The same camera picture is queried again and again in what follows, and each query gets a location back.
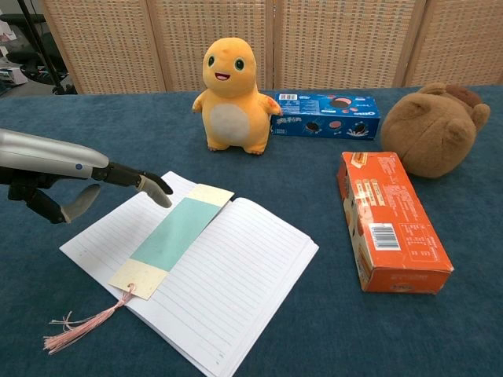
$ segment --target woven screen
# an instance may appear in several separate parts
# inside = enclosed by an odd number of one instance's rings
[[[406,85],[495,84],[503,74],[503,1],[434,0]]]
[[[405,74],[415,33],[412,24],[419,24],[422,12],[417,3],[278,0],[274,88],[399,85],[402,77],[395,76]]]
[[[202,90],[204,54],[223,37],[250,44],[257,84],[272,88],[272,0],[152,0],[149,7],[169,90]]]
[[[44,0],[79,93],[165,90],[146,0]]]

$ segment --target open notebook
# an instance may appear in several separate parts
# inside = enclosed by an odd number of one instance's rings
[[[173,172],[173,206],[139,193],[61,250],[115,297],[108,280],[195,186]],[[228,202],[152,297],[127,307],[208,376],[239,367],[318,250],[309,236],[248,199]]]

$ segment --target plush toy white belly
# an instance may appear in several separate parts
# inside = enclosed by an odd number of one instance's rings
[[[211,132],[229,145],[240,145],[250,133],[246,112],[235,104],[217,104],[210,112]]]

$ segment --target blue tablecloth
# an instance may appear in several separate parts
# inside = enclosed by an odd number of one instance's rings
[[[455,272],[434,295],[361,291],[336,187],[342,151],[379,151],[375,141],[272,136],[264,156],[209,152],[197,93],[62,96],[0,101],[1,127],[95,148],[110,160],[234,191],[309,234],[320,249],[236,375],[501,375],[503,373],[502,86],[475,87],[492,108],[468,158],[437,180],[412,178]],[[371,95],[383,117],[413,89]],[[61,181],[60,203],[88,182]],[[0,375],[199,375],[132,312],[49,357],[42,336],[116,300],[58,248],[135,194],[102,186],[71,225],[51,225],[0,187]]]

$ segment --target robotic arm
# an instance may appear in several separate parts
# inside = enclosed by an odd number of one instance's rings
[[[88,186],[64,207],[40,189],[50,189],[60,179],[88,178],[134,186],[160,206],[171,205],[167,195],[173,190],[155,174],[112,163],[100,152],[82,145],[0,129],[0,184],[9,185],[9,199],[25,201],[28,208],[52,223],[70,223],[86,212],[100,186]]]

